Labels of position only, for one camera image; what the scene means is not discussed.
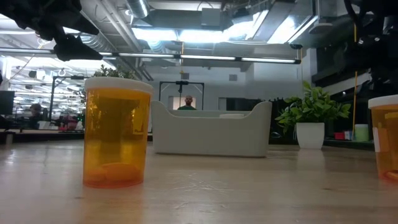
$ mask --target green shirt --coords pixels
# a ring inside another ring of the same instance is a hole
[[[178,110],[196,110],[193,106],[181,106]]]

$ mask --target wooden table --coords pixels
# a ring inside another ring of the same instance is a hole
[[[82,141],[0,149],[0,223],[398,223],[398,185],[377,179],[373,152],[147,154],[142,185],[101,190],[81,184]]]

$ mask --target monitor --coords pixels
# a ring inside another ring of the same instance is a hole
[[[12,108],[14,106],[14,91],[0,91],[0,114],[12,115]]]

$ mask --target window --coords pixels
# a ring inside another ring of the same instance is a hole
[[[185,106],[185,97],[181,97],[181,101],[180,101],[180,97],[172,97],[173,98],[173,110],[177,110],[180,106]],[[192,104],[191,106],[193,106],[194,108],[197,107],[197,99],[195,97],[192,97]]]

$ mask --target desk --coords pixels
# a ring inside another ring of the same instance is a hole
[[[165,156],[126,189],[81,184],[83,142],[0,148],[0,223],[397,223],[374,153],[270,146],[267,159]]]

